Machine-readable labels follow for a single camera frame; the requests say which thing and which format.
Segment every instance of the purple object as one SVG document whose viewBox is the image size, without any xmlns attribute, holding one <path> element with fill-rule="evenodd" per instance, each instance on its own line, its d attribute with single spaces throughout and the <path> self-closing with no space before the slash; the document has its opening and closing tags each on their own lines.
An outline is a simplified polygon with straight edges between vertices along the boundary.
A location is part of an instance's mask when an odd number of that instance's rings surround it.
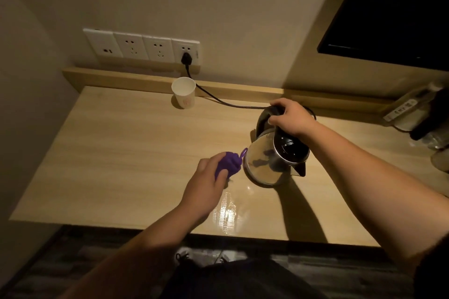
<svg viewBox="0 0 449 299">
<path fill-rule="evenodd" d="M 245 156 L 247 150 L 248 148 L 243 149 L 240 156 L 237 153 L 231 153 L 230 151 L 227 151 L 225 157 L 218 162 L 218 166 L 215 170 L 215 179 L 217 179 L 218 174 L 223 169 L 226 169 L 228 171 L 228 178 L 233 176 L 234 174 L 237 174 L 237 172 L 242 167 L 243 157 Z"/>
</svg>

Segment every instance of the television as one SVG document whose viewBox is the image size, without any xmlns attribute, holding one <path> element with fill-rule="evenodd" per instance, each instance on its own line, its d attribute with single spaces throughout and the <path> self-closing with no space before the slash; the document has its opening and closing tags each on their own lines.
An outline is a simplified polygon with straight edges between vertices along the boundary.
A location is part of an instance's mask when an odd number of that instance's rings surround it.
<svg viewBox="0 0 449 299">
<path fill-rule="evenodd" d="M 344 0 L 318 52 L 449 71 L 449 0 Z"/>
</svg>

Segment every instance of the wall outlet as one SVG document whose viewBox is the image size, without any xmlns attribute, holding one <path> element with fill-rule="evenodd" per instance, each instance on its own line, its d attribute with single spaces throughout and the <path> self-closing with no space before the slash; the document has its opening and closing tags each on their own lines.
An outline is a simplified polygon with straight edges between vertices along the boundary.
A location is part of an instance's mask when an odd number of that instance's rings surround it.
<svg viewBox="0 0 449 299">
<path fill-rule="evenodd" d="M 83 32 L 97 56 L 123 57 L 112 31 L 84 28 Z"/>
<path fill-rule="evenodd" d="M 123 53 L 123 57 L 148 60 L 142 35 L 114 32 L 114 36 Z"/>
<path fill-rule="evenodd" d="M 201 65 L 203 57 L 201 54 L 201 46 L 199 41 L 188 41 L 185 39 L 172 39 L 173 54 L 175 63 L 181 64 L 181 58 L 184 52 L 188 52 L 192 56 L 192 65 Z"/>
<path fill-rule="evenodd" d="M 170 38 L 142 36 L 148 58 L 155 62 L 174 63 Z"/>
</svg>

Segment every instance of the white paper cup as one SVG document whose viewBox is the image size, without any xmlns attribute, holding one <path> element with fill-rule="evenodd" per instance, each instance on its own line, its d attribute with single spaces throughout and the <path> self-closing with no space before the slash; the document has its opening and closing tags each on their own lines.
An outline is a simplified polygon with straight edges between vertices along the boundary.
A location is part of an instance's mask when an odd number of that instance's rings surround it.
<svg viewBox="0 0 449 299">
<path fill-rule="evenodd" d="M 171 83 L 171 91 L 176 96 L 179 105 L 189 109 L 195 104 L 195 81 L 188 77 L 179 77 Z"/>
</svg>

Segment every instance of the stainless steel kettle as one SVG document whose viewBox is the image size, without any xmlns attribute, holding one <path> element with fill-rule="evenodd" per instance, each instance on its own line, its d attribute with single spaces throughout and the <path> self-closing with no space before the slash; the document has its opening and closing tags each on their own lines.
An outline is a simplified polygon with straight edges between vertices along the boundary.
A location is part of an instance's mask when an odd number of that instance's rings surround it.
<svg viewBox="0 0 449 299">
<path fill-rule="evenodd" d="M 284 107 L 267 107 L 255 129 L 256 140 L 244 158 L 244 168 L 257 183 L 274 186 L 290 177 L 290 167 L 300 176 L 306 175 L 305 161 L 310 149 L 298 138 L 268 123 L 271 115 L 282 115 Z"/>
</svg>

